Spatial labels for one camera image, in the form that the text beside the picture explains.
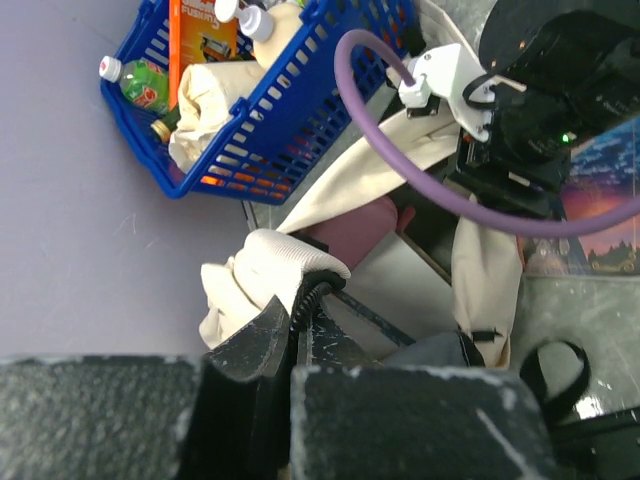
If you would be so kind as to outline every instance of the pink object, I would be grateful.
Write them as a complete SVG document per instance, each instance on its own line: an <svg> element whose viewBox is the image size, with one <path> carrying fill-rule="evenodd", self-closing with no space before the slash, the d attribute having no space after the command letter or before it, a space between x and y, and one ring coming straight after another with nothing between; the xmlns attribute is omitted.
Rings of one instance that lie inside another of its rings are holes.
<svg viewBox="0 0 640 480"><path fill-rule="evenodd" d="M411 210L403 212L400 225L394 203L388 197L381 197L343 215L307 227L302 233L327 245L331 255L353 270L385 235L406 227L413 218Z"/></svg>

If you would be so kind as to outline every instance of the orange box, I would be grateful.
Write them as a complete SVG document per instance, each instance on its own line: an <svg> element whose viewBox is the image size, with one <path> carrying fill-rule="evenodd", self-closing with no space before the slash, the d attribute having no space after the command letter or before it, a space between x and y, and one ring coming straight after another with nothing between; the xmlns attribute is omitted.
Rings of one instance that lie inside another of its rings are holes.
<svg viewBox="0 0 640 480"><path fill-rule="evenodd" d="M238 21L221 23L215 0L169 2L169 104L178 102L180 78L194 63L224 61L237 53Z"/></svg>

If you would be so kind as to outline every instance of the white bracket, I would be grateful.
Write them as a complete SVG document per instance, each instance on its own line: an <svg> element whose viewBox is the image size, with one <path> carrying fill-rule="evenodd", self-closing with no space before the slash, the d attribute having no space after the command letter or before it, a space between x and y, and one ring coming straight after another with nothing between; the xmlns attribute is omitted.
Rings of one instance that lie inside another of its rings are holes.
<svg viewBox="0 0 640 480"><path fill-rule="evenodd" d="M400 84L398 92L403 103L409 108L426 106L417 105L418 100L428 99L430 94L445 99L456 122L480 142L489 140L489 132L484 125L491 123L491 111L476 110L470 107L462 97L462 92L469 83L487 73L478 60L459 43L429 50L417 58L412 75L416 85L408 87ZM479 86L470 99L477 102L492 102L495 94L489 86L494 80L487 80Z"/></svg>

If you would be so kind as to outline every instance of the plastic bottle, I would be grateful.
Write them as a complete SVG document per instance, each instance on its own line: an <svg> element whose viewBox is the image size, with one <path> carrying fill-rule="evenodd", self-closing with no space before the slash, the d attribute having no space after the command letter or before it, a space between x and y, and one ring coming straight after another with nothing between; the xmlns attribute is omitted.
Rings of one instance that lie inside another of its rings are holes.
<svg viewBox="0 0 640 480"><path fill-rule="evenodd" d="M240 9L240 0L218 0L216 18L229 23L238 18L244 35L253 40L253 53L260 66L269 70L296 32L302 27L302 8L295 1L279 3L268 11L256 5Z"/></svg>
<svg viewBox="0 0 640 480"><path fill-rule="evenodd" d="M100 62L100 77L118 83L122 94L134 105L165 115L169 111L169 77L167 72L146 59L123 65L105 56Z"/></svg>

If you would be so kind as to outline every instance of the basket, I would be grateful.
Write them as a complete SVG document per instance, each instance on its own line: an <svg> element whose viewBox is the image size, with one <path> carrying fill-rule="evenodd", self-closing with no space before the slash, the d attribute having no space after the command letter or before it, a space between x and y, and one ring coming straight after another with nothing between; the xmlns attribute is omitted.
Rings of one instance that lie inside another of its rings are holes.
<svg viewBox="0 0 640 480"><path fill-rule="evenodd" d="M169 0L144 0L116 57L123 62L147 58L166 68L168 13ZM366 28L404 55L399 35L413 22L414 10L411 0L312 0L300 18L303 27L250 97L231 108L233 118L187 174L151 132L154 114L131 105L117 84L101 81L120 131L168 197L195 191L282 204L351 121L333 72L342 35ZM242 34L238 48L251 51ZM385 65L360 48L354 51L353 69L368 100L384 82Z"/></svg>

